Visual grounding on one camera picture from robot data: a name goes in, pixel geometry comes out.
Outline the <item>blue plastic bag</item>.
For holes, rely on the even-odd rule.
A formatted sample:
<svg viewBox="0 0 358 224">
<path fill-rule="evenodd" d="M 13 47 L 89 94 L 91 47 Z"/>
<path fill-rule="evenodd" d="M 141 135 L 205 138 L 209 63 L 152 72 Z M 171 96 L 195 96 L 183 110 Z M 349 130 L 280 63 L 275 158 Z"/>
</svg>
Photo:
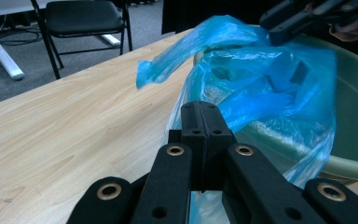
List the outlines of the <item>blue plastic bag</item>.
<svg viewBox="0 0 358 224">
<path fill-rule="evenodd" d="M 249 133 L 265 150 L 289 155 L 282 175 L 297 187 L 326 165 L 336 134 L 332 51 L 289 42 L 272 47 L 260 27 L 213 16 L 152 61 L 138 64 L 136 85 L 164 82 L 187 59 L 186 78 L 167 126 L 180 125 L 180 106 L 217 105 L 234 133 Z"/>
</svg>

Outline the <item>green plastic basin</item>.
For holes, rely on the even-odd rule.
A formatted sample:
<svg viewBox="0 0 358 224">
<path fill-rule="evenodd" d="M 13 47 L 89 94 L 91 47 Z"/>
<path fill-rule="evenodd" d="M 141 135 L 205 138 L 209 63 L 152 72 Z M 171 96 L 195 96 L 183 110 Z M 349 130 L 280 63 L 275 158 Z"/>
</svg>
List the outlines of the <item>green plastic basin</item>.
<svg viewBox="0 0 358 224">
<path fill-rule="evenodd" d="M 313 37 L 302 35 L 289 42 L 327 49 L 334 53 L 337 69 L 335 75 L 336 134 L 328 161 L 318 175 L 327 173 L 358 180 L 358 56 Z M 235 135 L 238 141 L 258 147 L 281 173 L 282 169 L 294 164 L 294 160 L 289 155 L 263 149 L 249 133 L 235 133 Z"/>
</svg>

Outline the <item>black folding chair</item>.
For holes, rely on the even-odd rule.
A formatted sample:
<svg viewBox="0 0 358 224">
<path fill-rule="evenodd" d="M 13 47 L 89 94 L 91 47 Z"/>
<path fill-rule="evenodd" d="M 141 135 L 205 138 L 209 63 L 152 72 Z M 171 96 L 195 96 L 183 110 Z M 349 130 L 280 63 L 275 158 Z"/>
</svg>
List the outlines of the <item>black folding chair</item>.
<svg viewBox="0 0 358 224">
<path fill-rule="evenodd" d="M 57 79 L 61 78 L 59 69 L 63 68 L 62 55 L 93 52 L 99 49 L 58 52 L 53 37 L 75 38 L 120 34 L 120 43 L 117 47 L 106 47 L 102 50 L 118 48 L 119 54 L 122 55 L 124 36 L 128 38 L 129 51 L 133 50 L 128 0 L 50 1 L 46 3 L 45 9 L 39 6 L 37 0 L 30 1 Z"/>
</svg>

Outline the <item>black curtain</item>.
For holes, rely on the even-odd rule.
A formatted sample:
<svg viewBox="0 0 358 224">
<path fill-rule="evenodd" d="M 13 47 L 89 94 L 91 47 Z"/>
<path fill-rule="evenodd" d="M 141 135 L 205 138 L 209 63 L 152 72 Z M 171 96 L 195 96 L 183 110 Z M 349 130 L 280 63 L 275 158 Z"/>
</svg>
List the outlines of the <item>black curtain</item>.
<svg viewBox="0 0 358 224">
<path fill-rule="evenodd" d="M 212 16 L 229 15 L 247 24 L 283 0 L 163 0 L 161 32 L 181 33 Z"/>
</svg>

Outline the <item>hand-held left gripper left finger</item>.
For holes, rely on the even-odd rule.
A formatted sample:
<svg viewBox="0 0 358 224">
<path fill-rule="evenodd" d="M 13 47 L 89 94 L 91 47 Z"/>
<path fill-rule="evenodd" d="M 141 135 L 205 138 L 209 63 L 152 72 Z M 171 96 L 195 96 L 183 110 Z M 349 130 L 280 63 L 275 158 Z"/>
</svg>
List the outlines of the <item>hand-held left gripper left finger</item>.
<svg viewBox="0 0 358 224">
<path fill-rule="evenodd" d="M 192 151 L 191 187 L 205 191 L 204 147 L 206 132 L 200 102 L 186 103 L 181 107 L 182 143 Z"/>
</svg>

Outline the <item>white table frame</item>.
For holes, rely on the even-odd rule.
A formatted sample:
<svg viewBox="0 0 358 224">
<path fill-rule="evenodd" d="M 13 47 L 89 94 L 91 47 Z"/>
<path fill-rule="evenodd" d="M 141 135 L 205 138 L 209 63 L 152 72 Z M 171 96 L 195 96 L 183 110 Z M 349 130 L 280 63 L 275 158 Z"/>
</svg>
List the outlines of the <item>white table frame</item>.
<svg viewBox="0 0 358 224">
<path fill-rule="evenodd" d="M 45 9 L 46 3 L 50 1 L 62 1 L 62 0 L 37 0 L 39 6 L 42 9 Z M 20 13 L 24 11 L 32 10 L 34 8 L 30 0 L 0 0 L 0 15 L 9 15 L 14 13 Z M 12 60 L 8 53 L 0 44 L 0 63 L 7 70 L 8 74 L 14 80 L 19 80 L 24 77 L 24 73 L 17 66 L 17 64 Z"/>
</svg>

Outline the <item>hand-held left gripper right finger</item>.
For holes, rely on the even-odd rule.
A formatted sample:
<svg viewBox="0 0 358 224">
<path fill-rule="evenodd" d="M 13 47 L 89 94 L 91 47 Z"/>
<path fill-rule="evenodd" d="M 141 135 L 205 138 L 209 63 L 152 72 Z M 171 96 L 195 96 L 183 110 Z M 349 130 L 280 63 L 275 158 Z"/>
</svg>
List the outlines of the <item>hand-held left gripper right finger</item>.
<svg viewBox="0 0 358 224">
<path fill-rule="evenodd" d="M 221 190 L 225 182 L 225 156 L 227 149 L 235 142 L 219 108 L 201 102 L 206 130 L 206 148 L 203 164 L 203 188 Z"/>
</svg>

